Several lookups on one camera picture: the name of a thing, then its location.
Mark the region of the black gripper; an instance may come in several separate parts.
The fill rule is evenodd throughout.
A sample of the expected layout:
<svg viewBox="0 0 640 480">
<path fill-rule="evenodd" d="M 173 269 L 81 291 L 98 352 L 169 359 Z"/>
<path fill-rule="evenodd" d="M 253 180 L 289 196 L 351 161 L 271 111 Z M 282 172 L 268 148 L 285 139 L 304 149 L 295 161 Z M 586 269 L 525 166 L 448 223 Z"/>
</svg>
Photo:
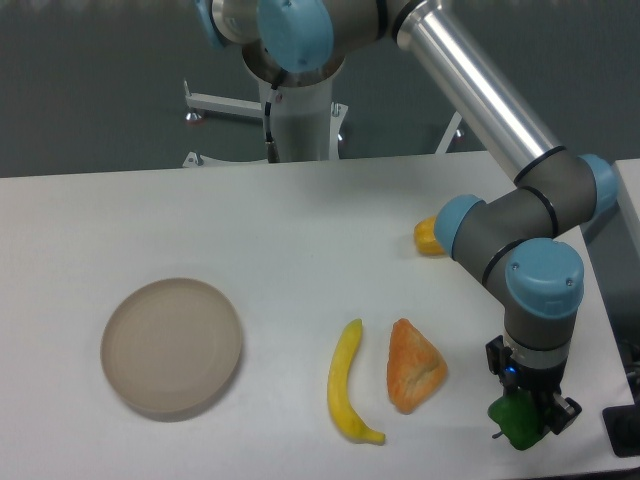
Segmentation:
<svg viewBox="0 0 640 480">
<path fill-rule="evenodd" d="M 516 388 L 531 393 L 543 393 L 539 398 L 542 434 L 559 435 L 582 413 L 581 405 L 570 397 L 563 397 L 561 382 L 567 359 L 550 367 L 526 366 L 518 360 L 515 351 L 504 344 L 502 335 L 485 345 L 488 369 L 502 385 L 503 394 L 508 395 Z"/>
</svg>

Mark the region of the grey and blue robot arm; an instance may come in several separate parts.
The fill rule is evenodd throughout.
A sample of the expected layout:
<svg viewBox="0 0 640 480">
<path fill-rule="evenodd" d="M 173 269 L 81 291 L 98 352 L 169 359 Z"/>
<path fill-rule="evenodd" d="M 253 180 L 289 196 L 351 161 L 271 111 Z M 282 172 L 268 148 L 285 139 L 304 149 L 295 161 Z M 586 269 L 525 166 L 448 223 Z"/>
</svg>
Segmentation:
<svg viewBox="0 0 640 480">
<path fill-rule="evenodd" d="M 505 309 L 504 332 L 486 347 L 505 397 L 523 396 L 532 423 L 558 434 L 580 414 L 561 393 L 584 265 L 559 236 L 616 201 L 609 164 L 566 150 L 475 44 L 446 1 L 199 1 L 209 42 L 238 45 L 261 96 L 271 163 L 325 160 L 330 104 L 284 94 L 332 78 L 345 56 L 389 37 L 412 53 L 471 126 L 514 190 L 485 202 L 449 201 L 435 237 Z"/>
</svg>

